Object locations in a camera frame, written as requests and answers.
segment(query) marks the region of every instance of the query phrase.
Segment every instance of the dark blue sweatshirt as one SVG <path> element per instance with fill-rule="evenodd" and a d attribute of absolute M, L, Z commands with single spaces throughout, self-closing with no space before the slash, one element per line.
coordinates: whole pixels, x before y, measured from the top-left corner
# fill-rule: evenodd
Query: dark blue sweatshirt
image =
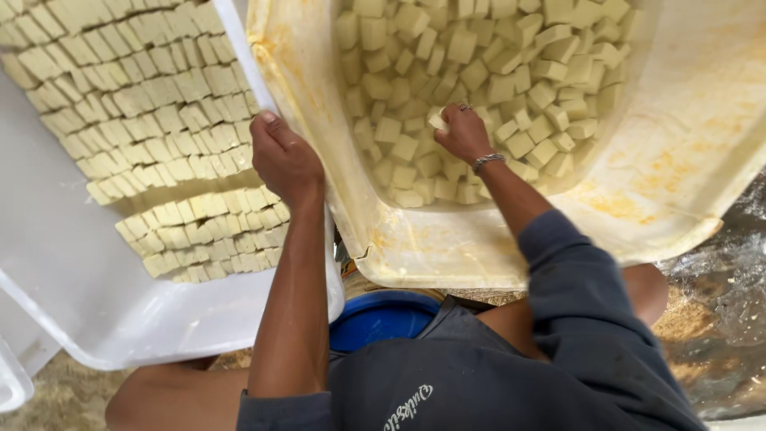
<path fill-rule="evenodd" d="M 532 221 L 519 248 L 550 364 L 456 341 L 381 341 L 344 359 L 328 392 L 243 396 L 237 429 L 705 429 L 609 254 L 558 211 Z"/>

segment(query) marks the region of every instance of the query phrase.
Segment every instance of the person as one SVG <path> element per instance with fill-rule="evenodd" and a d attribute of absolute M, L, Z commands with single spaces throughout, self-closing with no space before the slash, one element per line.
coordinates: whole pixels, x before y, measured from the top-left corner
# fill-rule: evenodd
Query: person
<path fill-rule="evenodd" d="M 443 116 L 444 149 L 469 165 L 495 153 L 470 107 Z M 705 429 L 647 327 L 664 277 L 620 272 L 502 160 L 477 175 L 529 263 L 527 299 L 474 314 L 447 297 L 415 339 L 331 354 L 322 164 L 271 112 L 250 129 L 253 165 L 291 212 L 250 369 L 139 368 L 107 408 L 112 430 Z"/>

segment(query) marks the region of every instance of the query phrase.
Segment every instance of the left hand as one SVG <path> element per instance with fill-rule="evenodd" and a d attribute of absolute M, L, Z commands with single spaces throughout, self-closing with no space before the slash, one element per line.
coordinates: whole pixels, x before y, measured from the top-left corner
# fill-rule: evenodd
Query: left hand
<path fill-rule="evenodd" d="M 298 209 L 324 200 L 325 172 L 311 146 L 287 122 L 262 110 L 250 124 L 253 168 L 290 207 Z"/>

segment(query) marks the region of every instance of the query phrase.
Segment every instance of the forearm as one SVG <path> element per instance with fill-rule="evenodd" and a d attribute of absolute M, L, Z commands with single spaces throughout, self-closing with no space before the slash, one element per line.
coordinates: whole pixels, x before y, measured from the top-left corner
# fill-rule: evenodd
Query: forearm
<path fill-rule="evenodd" d="M 493 161 L 479 169 L 489 193 L 515 237 L 542 213 L 553 209 L 534 187 L 513 173 L 505 163 Z"/>
<path fill-rule="evenodd" d="M 324 391 L 329 333 L 322 194 L 291 209 L 290 228 L 253 348 L 255 397 Z"/>

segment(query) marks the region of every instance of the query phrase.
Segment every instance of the floor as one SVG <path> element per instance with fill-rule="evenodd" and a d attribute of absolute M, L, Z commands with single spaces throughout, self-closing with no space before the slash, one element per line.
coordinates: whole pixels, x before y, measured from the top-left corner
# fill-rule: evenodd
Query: floor
<path fill-rule="evenodd" d="M 705 420 L 766 413 L 766 169 L 724 216 L 722 230 L 678 258 L 657 262 L 670 301 L 653 327 L 670 369 Z M 518 293 L 459 291 L 504 304 Z M 217 368 L 249 364 L 224 355 Z M 129 370 L 101 373 L 58 354 L 35 378 L 36 394 L 0 416 L 6 431 L 105 429 L 103 411 Z"/>

